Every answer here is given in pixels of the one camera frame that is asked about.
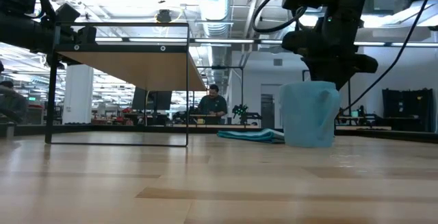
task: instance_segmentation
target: doorway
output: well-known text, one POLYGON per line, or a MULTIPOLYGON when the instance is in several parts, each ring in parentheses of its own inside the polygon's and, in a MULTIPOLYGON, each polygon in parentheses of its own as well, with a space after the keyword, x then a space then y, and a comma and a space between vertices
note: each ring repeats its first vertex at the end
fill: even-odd
POLYGON ((261 94, 261 128, 275 128, 275 103, 271 94, 261 94))

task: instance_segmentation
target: black cable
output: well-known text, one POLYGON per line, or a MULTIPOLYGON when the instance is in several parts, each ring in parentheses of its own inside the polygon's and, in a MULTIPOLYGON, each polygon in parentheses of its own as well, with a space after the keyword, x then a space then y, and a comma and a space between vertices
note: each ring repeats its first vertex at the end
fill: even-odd
POLYGON ((280 29, 284 29, 287 26, 291 25, 293 22, 297 21, 302 15, 304 15, 304 13, 306 12, 306 7, 301 7, 298 8, 296 11, 296 16, 294 16, 291 20, 289 20, 286 23, 283 23, 281 25, 278 25, 276 27, 272 27, 272 28, 267 28, 267 29, 260 29, 255 25, 255 20, 257 19, 257 17, 259 16, 259 13, 261 12, 261 10, 265 7, 265 5, 269 2, 270 0, 264 0, 260 6, 255 10, 255 13, 253 14, 253 17, 251 19, 251 27, 253 28, 253 30, 255 30, 256 32, 259 33, 272 33, 272 32, 276 32, 279 31, 280 29))
POLYGON ((47 14, 49 18, 54 21, 56 18, 55 10, 53 9, 52 5, 50 4, 49 0, 40 0, 41 2, 41 11, 37 16, 27 16, 29 18, 42 18, 44 14, 47 14))
POLYGON ((344 112, 345 110, 351 108, 354 104, 356 104, 363 96, 365 96, 366 93, 368 93, 368 91, 370 91, 377 83, 379 83, 379 81, 382 80, 382 78, 386 74, 388 74, 388 72, 397 64, 398 60, 400 59, 400 56, 402 55, 402 53, 404 51, 404 48, 406 48, 406 44, 408 43, 409 39, 411 38, 413 30, 415 29, 415 26, 417 25, 420 17, 422 16, 424 8, 427 5, 427 1, 428 0, 424 0, 423 1, 423 4, 422 4, 422 6, 420 8, 420 11, 418 12, 417 17, 415 17, 415 20, 414 20, 414 22, 413 22, 413 24, 411 26, 411 29, 409 30, 406 38, 404 39, 403 45, 400 48, 400 50, 399 50, 399 52, 398 52, 398 54, 396 56, 396 59, 394 60, 394 62, 392 62, 391 66, 389 66, 388 69, 386 69, 386 71, 378 79, 376 79, 376 81, 374 81, 374 83, 372 83, 372 85, 370 85, 370 87, 368 87, 359 97, 357 97, 357 99, 355 101, 353 101, 347 108, 342 109, 342 111, 339 112, 339 113, 344 112))

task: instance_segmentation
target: ceiling light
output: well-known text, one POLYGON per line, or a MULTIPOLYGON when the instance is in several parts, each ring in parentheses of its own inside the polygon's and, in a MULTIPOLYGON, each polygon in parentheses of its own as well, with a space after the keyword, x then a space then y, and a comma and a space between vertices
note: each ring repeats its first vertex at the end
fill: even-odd
POLYGON ((356 46, 385 46, 384 42, 355 42, 356 46))
POLYGON ((231 47, 231 44, 226 43, 218 43, 218 44, 211 44, 211 43, 202 43, 202 47, 231 47))
POLYGON ((223 22, 223 21, 195 21, 195 24, 221 24, 221 25, 233 25, 234 22, 223 22))
MULTIPOLYGON (((393 42, 391 46, 393 47, 401 47, 403 42, 393 42)), ((438 47, 438 43, 436 42, 408 42, 406 47, 438 47)))
POLYGON ((250 44, 254 43, 254 40, 249 39, 213 39, 213 38, 206 38, 206 39, 195 39, 194 42, 198 43, 244 43, 244 44, 250 44))
POLYGON ((130 38, 131 42, 187 42, 184 38, 130 38))
POLYGON ((96 38, 96 42, 122 42, 122 38, 96 38))
POLYGON ((262 40, 260 41, 260 44, 274 44, 274 45, 280 45, 282 40, 262 40))

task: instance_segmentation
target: computer monitor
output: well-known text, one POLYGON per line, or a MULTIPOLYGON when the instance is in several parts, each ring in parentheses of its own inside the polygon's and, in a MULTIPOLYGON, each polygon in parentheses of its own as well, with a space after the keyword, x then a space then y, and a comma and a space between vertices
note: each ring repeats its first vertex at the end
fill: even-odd
MULTIPOLYGON (((132 100, 133 110, 144 109, 144 99, 147 91, 136 87, 134 98, 132 100)), ((157 103, 157 110, 170 110, 170 102, 172 100, 172 91, 150 91, 148 95, 147 110, 155 109, 155 102, 157 103)))

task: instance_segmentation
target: light blue cup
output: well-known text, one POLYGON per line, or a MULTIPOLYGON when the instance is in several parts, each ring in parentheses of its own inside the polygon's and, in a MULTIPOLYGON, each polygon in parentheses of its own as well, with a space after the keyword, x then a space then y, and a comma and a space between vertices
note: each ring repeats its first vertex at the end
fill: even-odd
POLYGON ((341 99, 335 84, 311 81, 280 87, 286 145, 331 147, 341 99))

